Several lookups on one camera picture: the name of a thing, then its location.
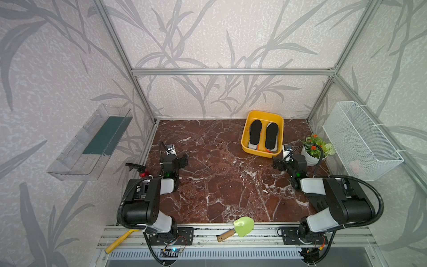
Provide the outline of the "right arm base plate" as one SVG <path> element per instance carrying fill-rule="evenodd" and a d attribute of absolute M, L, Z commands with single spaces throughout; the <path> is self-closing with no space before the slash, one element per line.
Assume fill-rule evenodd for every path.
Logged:
<path fill-rule="evenodd" d="M 300 230 L 299 227 L 279 227 L 276 233 L 282 238 L 284 245 L 313 245 L 318 247 L 329 243 L 325 233 Z"/>

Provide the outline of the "black insole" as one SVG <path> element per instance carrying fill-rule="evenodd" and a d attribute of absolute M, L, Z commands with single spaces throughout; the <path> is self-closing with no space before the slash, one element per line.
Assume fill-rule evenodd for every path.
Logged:
<path fill-rule="evenodd" d="M 262 130 L 262 122 L 260 120 L 254 120 L 249 128 L 249 131 L 250 131 L 249 143 L 259 145 L 261 130 Z"/>
<path fill-rule="evenodd" d="M 269 122 L 265 133 L 265 148 L 269 150 L 278 150 L 279 126 L 274 122 Z"/>

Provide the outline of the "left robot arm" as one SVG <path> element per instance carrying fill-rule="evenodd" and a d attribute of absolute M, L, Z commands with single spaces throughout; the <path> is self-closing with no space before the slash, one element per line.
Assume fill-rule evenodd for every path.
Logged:
<path fill-rule="evenodd" d="M 188 156 L 168 154 L 161 161 L 159 176 L 131 179 L 117 211 L 117 222 L 128 229 L 147 230 L 150 234 L 177 236 L 176 220 L 160 210 L 162 195 L 176 192 L 180 185 L 179 171 L 188 166 Z"/>

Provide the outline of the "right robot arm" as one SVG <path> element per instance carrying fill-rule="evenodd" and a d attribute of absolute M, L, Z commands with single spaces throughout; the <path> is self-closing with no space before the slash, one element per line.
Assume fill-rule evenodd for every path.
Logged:
<path fill-rule="evenodd" d="M 301 236 L 368 226 L 384 213 L 381 194 L 363 180 L 346 175 L 310 178 L 305 157 L 300 154 L 275 156 L 272 166 L 286 172 L 291 186 L 302 192 L 317 210 L 301 220 L 298 230 Z"/>

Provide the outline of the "grey insole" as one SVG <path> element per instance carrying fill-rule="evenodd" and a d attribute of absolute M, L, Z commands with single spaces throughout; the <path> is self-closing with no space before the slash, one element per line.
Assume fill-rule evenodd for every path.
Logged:
<path fill-rule="evenodd" d="M 258 147 L 259 147 L 258 144 L 251 144 L 251 143 L 248 144 L 248 148 L 252 150 L 258 150 Z"/>
<path fill-rule="evenodd" d="M 274 154 L 274 153 L 277 153 L 278 150 L 269 150 L 269 149 L 266 149 L 266 152 Z"/>

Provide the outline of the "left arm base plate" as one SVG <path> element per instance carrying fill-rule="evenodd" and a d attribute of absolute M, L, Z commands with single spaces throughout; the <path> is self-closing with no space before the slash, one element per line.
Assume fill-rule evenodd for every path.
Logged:
<path fill-rule="evenodd" d="M 178 227 L 168 233 L 150 234 L 148 236 L 149 244 L 158 246 L 170 243 L 173 245 L 192 245 L 194 230 L 193 227 Z"/>

